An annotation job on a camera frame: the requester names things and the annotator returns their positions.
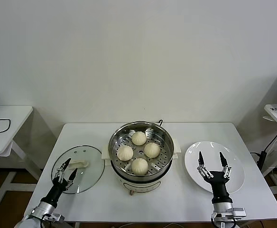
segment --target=white plate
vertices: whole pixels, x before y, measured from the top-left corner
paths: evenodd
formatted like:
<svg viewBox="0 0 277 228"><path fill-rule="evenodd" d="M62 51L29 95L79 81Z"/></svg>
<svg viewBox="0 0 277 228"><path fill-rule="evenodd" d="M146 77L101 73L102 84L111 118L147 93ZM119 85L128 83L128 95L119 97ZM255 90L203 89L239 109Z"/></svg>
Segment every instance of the white plate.
<svg viewBox="0 0 277 228"><path fill-rule="evenodd" d="M202 152L205 167L208 171L222 171L220 152L227 160L228 166L232 167L230 180L226 183L227 191L231 194L238 191L244 184L245 172L243 165L237 156L225 146L216 142L196 142L191 145L185 154L185 167L190 177L203 189L212 192L211 185L204 181L197 167L199 166L199 152Z"/></svg>

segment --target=glass lid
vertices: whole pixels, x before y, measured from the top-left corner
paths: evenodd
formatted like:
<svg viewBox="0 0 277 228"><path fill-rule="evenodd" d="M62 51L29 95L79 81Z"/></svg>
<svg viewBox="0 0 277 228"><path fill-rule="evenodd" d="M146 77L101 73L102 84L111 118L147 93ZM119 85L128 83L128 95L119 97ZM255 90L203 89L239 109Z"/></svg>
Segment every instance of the glass lid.
<svg viewBox="0 0 277 228"><path fill-rule="evenodd" d="M66 194L77 194L91 188L101 178L105 168L105 161L102 160L102 153L92 146L76 146L63 153L55 162L51 179L55 177L56 169L71 158L68 167L65 170L64 178L68 180L70 174L77 168L76 177L73 185Z"/></svg>

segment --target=wooden floor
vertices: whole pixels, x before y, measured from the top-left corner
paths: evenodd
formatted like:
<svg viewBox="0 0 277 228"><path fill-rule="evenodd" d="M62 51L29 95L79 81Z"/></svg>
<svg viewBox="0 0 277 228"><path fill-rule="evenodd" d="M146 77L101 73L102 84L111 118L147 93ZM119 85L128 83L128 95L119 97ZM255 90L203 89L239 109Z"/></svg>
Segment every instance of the wooden floor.
<svg viewBox="0 0 277 228"><path fill-rule="evenodd" d="M0 170L0 186L5 180L8 172ZM270 177L266 177L269 186L273 186ZM14 183L36 183L36 180L26 171L18 171ZM26 206L30 200L31 192L7 192L0 204L0 228L13 228L18 223L25 212ZM277 228L277 220L262 221L264 228ZM123 224L117 223L82 223L81 228L118 228ZM125 228L163 228L168 224L131 224ZM209 223L183 223L180 224L184 228L211 228ZM250 228L262 228L260 221L255 221L249 224ZM179 228L175 224L171 224L168 228Z"/></svg>

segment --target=robotic arm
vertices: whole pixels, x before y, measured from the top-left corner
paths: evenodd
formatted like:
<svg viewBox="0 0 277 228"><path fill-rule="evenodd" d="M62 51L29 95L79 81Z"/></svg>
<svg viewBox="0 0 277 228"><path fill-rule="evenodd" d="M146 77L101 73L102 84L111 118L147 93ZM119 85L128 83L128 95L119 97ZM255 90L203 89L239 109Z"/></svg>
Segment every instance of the robotic arm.
<svg viewBox="0 0 277 228"><path fill-rule="evenodd" d="M64 217L61 214L53 213L57 207L57 202L63 191L69 189L75 179L77 169L75 169L68 180L64 179L65 170L69 165L71 158L65 161L57 169L53 179L53 186L48 194L40 200L39 205L34 208L30 215L26 215L14 228L44 228L43 222L47 220L50 224L63 223Z"/></svg>
<svg viewBox="0 0 277 228"><path fill-rule="evenodd" d="M202 153L199 153L199 166L197 170L203 179L211 184L213 199L212 204L214 207L213 214L211 215L211 223L215 228L235 228L236 221L246 217L244 208L234 208L232 206L232 199L226 189L226 183L230 179L231 167L228 166L227 160L220 152L222 171L208 171L204 164Z"/></svg>

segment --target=perforated steamer tray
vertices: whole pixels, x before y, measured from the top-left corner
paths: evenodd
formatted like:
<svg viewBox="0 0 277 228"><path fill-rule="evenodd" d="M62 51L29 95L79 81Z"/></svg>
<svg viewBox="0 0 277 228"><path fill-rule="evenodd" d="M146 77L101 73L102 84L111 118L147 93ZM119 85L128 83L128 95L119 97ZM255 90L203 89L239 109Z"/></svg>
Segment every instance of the perforated steamer tray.
<svg viewBox="0 0 277 228"><path fill-rule="evenodd" d="M146 136L147 136L146 143L141 146L136 146L131 141L131 137L133 134L134 133L130 133L120 138L113 148L112 162L117 167L121 168L123 171L125 171L128 174L134 174L131 170L132 162L137 158L143 158L148 162L148 172L145 174L145 176L146 175L148 176L160 171L171 161L172 154L170 153L167 144L158 135L150 132L146 132ZM144 148L148 143L156 143L159 145L160 154L156 158L149 158L145 155ZM133 149L133 157L129 161L121 161L117 157L119 148L124 145L130 146Z"/></svg>
<svg viewBox="0 0 277 228"><path fill-rule="evenodd" d="M158 156L158 157L156 157L156 158L149 158L149 157L147 157L144 153L143 154L140 154L141 152L139 152L139 151L144 151L143 149L144 149L144 147L145 147L145 145L146 144L144 144L144 145L142 145L142 146L136 146L136 145L134 145L133 143L132 143L132 141L131 141L131 139L129 140L130 138L128 137L128 136L126 136L125 138L122 138L121 139L121 142L123 142L122 144L120 144L120 146L122 146L122 145L127 145L127 146L131 146L132 147L132 149L133 149L133 157L138 157L138 158L144 158L148 163L149 163L149 169L151 169L151 166L152 166L152 164L151 163L153 163L154 165L156 165L156 166L158 166L159 164L157 164L157 159L159 159L159 158L161 158L162 156L164 156L164 154L165 153L163 153L163 148L161 148L162 150L161 150L161 152L160 152L160 155ZM173 144L174 144L174 154L173 154L173 157L172 157L172 159L177 159L178 158L178 153L181 153L181 148L180 148L180 145L178 144L178 141L177 141L177 139L172 139L173 140ZM111 166L111 162L110 162L110 156L109 156L109 153L108 153L108 145L104 145L103 146L103 148L102 148L102 159L103 160L105 160L105 166ZM168 160L168 157L166 158L166 160L164 160L163 158L160 160L161 161L161 163L164 163L165 161L167 161ZM124 168L124 169L126 169L127 167L130 167L130 170L128 171L128 169L126 169L127 171L127 173L131 173L132 174L132 172L131 172L131 163L129 162L129 161L123 161L122 162L122 165L123 166L125 166L125 164L126 164L126 167Z"/></svg>

